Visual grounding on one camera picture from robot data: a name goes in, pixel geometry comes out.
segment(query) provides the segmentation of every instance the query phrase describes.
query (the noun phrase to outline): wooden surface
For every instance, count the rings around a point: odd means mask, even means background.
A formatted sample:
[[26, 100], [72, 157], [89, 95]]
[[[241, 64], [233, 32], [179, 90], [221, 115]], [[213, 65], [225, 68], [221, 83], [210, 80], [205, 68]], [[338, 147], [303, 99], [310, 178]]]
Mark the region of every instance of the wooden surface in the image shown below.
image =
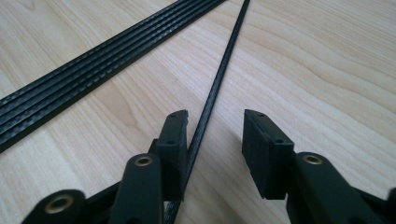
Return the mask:
[[[171, 0], [0, 1], [0, 98]], [[166, 115], [189, 110], [191, 140], [241, 0], [226, 1], [0, 154], [0, 223], [60, 189], [87, 197], [121, 179]], [[244, 109], [295, 150], [327, 157], [354, 187], [396, 187], [396, 2], [252, 1], [177, 223], [289, 223], [260, 198], [241, 154]]]

